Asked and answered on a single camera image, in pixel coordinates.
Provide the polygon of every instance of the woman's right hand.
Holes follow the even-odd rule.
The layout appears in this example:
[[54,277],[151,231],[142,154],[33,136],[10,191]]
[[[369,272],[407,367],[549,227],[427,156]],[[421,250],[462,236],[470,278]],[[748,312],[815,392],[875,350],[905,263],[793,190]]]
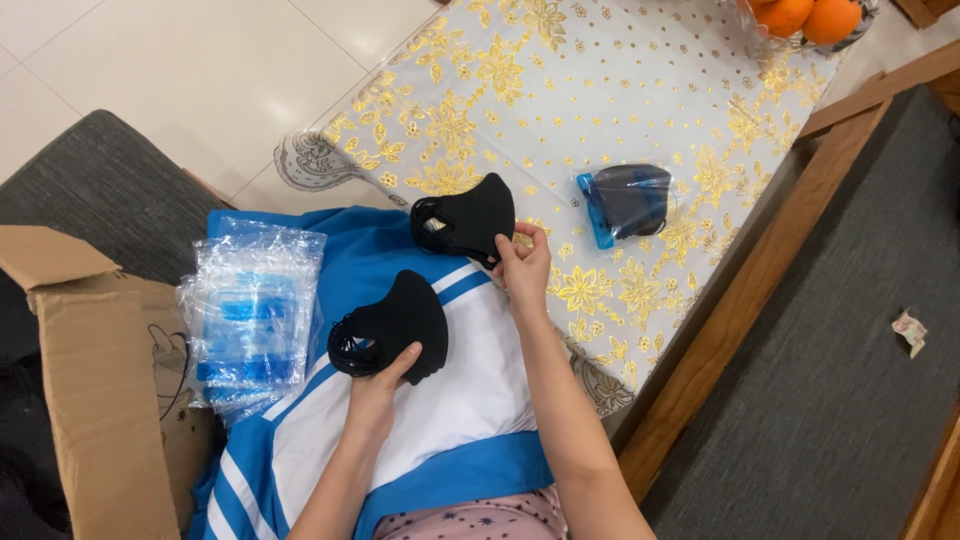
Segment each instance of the woman's right hand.
[[500,262],[493,276],[510,291],[510,311],[517,317],[546,315],[546,285],[550,277],[550,248],[543,229],[518,222],[514,231],[533,238],[534,247],[514,243],[503,234],[496,236]]

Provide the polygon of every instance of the table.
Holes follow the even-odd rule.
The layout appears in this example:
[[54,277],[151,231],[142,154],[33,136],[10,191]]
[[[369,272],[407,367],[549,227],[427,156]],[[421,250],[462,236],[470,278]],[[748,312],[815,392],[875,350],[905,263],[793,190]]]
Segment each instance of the table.
[[[547,307],[603,416],[652,373],[835,67],[759,54],[720,2],[453,0],[281,174],[364,178],[404,209],[499,174],[548,234]],[[667,168],[684,200],[601,252],[571,173],[621,161]]]

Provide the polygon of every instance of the blue and white jacket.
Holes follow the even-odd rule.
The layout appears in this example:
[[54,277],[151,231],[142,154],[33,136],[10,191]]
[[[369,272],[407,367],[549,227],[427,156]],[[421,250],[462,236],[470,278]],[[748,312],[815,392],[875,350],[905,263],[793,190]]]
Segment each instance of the blue and white jacket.
[[[231,428],[219,462],[198,482],[191,538],[279,540],[290,531],[333,453],[347,415],[350,377],[329,364],[333,322],[382,299],[396,273],[433,284],[449,328],[445,367],[396,392],[393,431],[380,452],[354,540],[386,514],[503,497],[553,482],[530,404],[507,299],[465,258],[427,255],[400,210],[352,207],[302,216],[216,211],[327,235],[317,288],[323,312],[303,391]],[[410,306],[410,316],[417,307]]]

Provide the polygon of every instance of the white tile floor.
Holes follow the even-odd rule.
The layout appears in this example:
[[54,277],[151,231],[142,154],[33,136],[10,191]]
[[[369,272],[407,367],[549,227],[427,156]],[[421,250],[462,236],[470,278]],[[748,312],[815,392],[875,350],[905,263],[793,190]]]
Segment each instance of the white tile floor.
[[[0,182],[81,116],[107,109],[238,208],[389,208],[363,183],[323,193],[287,187],[273,149],[288,132],[322,126],[438,8],[434,0],[0,0]],[[918,34],[884,8],[825,101],[960,37],[960,12]]]

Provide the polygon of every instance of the fruit bowl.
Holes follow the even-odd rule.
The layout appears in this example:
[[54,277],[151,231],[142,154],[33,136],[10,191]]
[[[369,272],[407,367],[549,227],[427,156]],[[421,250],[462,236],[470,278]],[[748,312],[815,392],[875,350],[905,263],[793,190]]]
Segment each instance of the fruit bowl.
[[726,0],[761,50],[839,52],[874,22],[876,0]]

